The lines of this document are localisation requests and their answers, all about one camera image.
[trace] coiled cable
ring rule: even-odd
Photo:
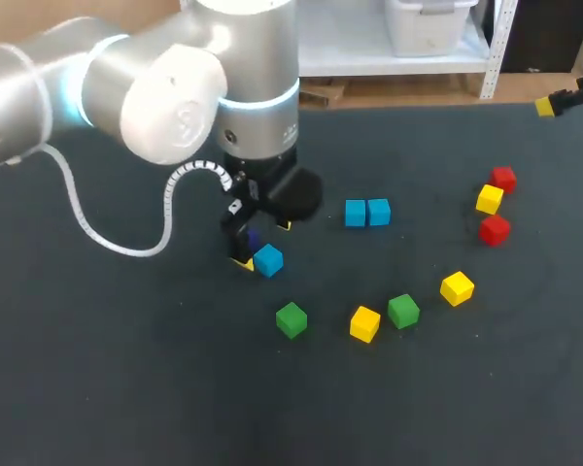
[[[148,250],[132,250],[108,241],[106,238],[97,233],[93,227],[90,226],[88,221],[86,221],[85,214],[83,213],[82,206],[80,205],[80,199],[78,198],[78,192],[76,190],[76,182],[74,181],[73,173],[71,172],[71,168],[69,168],[69,164],[67,163],[67,160],[60,152],[60,150],[48,144],[42,144],[39,146],[39,150],[50,155],[60,167],[60,170],[62,171],[63,177],[65,179],[67,194],[69,195],[69,202],[71,203],[74,216],[87,236],[95,243],[103,246],[108,250],[112,250],[123,255],[129,255],[131,257],[152,257],[162,252],[166,246],[168,246],[168,242],[171,239],[173,230],[173,193],[175,192],[175,187],[177,186],[178,181],[185,174],[194,170],[208,170],[219,176],[221,185],[225,191],[229,191],[231,189],[231,185],[233,184],[231,176],[218,163],[204,160],[194,160],[192,162],[185,163],[173,172],[173,174],[168,179],[168,182],[166,183],[166,188],[164,189],[164,195],[162,199],[164,227],[159,243]]]

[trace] floor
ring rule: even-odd
[[[350,109],[419,105],[531,102],[560,89],[576,88],[583,76],[583,48],[572,73],[504,74],[495,98],[480,100],[483,75],[421,75],[350,79],[305,79],[303,106]]]

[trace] plastic bin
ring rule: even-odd
[[[479,0],[386,0],[396,56],[448,55],[458,46],[468,13]]]

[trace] green cube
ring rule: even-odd
[[[307,315],[294,303],[289,303],[276,313],[276,326],[291,340],[307,328]]]
[[[389,301],[389,317],[397,328],[417,323],[419,312],[419,307],[408,294],[403,294]]]

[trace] cube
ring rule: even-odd
[[[380,326],[380,315],[360,306],[350,321],[350,335],[362,342],[371,343]]]
[[[389,301],[389,318],[398,329],[414,325],[419,320],[419,307],[408,294]]]
[[[488,184],[511,194],[516,188],[516,175],[512,171],[512,167],[496,167],[490,175]]]
[[[265,245],[253,256],[255,267],[268,279],[283,268],[283,253],[272,245]]]
[[[367,201],[370,226],[384,226],[391,223],[391,206],[388,199],[371,199]]]
[[[451,277],[443,280],[440,286],[440,294],[451,304],[456,307],[473,295],[475,285],[462,272],[456,272]]]
[[[486,184],[479,193],[476,209],[493,216],[497,213],[502,198],[503,190],[501,188]]]
[[[295,303],[289,303],[276,313],[276,326],[293,340],[307,328],[307,315]]]
[[[365,227],[365,201],[346,201],[346,226]]]
[[[502,216],[489,216],[479,227],[479,238],[488,246],[498,246],[509,236],[511,226]]]

